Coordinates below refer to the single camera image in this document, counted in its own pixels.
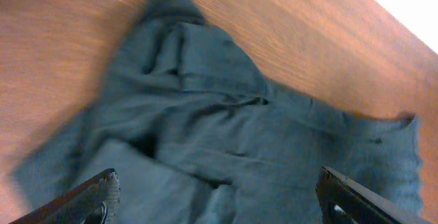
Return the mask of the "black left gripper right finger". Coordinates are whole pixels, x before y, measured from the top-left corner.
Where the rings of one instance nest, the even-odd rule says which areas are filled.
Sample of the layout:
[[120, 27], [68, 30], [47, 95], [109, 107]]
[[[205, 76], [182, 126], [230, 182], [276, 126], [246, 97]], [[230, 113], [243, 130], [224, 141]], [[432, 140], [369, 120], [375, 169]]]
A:
[[429, 224], [394, 203], [323, 166], [315, 187], [323, 224]]

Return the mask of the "dark green Nike t-shirt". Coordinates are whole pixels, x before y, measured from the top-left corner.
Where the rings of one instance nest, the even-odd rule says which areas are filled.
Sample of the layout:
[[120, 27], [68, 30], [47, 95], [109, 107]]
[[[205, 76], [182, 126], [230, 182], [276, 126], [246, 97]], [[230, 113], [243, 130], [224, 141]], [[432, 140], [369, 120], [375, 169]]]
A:
[[117, 223], [319, 223], [315, 184], [330, 166], [416, 213], [418, 125], [272, 82], [192, 0], [149, 0], [101, 96], [13, 176], [38, 208], [113, 168]]

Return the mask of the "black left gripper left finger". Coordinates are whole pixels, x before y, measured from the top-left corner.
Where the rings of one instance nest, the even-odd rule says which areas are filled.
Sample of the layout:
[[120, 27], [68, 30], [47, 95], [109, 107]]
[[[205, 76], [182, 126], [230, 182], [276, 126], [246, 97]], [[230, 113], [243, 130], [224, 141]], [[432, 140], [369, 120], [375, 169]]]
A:
[[118, 176], [114, 169], [105, 169], [11, 224], [111, 224], [119, 205]]

